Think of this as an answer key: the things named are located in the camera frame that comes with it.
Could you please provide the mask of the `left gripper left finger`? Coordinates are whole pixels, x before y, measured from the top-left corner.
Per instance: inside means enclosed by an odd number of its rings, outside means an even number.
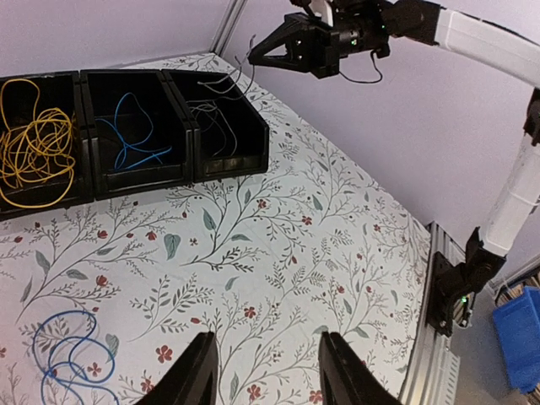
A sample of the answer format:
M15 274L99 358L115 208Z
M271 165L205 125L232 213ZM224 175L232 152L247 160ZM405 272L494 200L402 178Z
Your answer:
M137 405L212 405L218 391L218 347L213 332L200 332Z

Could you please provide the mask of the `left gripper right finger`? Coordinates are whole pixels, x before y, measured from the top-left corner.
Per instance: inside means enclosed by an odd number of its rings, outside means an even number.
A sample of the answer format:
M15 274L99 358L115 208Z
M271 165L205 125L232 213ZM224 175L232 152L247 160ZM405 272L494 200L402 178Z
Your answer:
M323 332L318 349L323 403L401 405L337 332Z

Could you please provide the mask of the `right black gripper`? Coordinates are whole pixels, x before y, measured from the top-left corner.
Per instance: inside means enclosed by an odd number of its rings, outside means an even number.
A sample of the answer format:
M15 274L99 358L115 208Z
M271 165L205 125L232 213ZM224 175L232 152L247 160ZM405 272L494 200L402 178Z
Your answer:
M285 46L284 54L270 55L280 46ZM253 66L327 78L339 74L340 60L349 51L350 29L330 27L302 13L290 13L277 29L251 49L248 61Z

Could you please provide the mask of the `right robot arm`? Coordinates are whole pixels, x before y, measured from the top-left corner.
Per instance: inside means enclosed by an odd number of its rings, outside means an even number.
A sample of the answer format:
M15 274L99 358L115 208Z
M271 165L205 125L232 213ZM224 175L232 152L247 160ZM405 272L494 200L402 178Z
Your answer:
M424 222L465 243L510 174L532 87L435 46L390 39L389 57L341 74L260 67L270 90Z

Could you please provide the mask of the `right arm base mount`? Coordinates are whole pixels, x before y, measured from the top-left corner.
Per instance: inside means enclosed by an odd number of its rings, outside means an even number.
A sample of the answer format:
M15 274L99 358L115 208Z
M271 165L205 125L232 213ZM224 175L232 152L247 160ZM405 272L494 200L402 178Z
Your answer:
M451 264L439 251L435 253L431 264L433 272L426 323L440 335L450 338L453 333L455 304L473 291L469 268L465 262Z

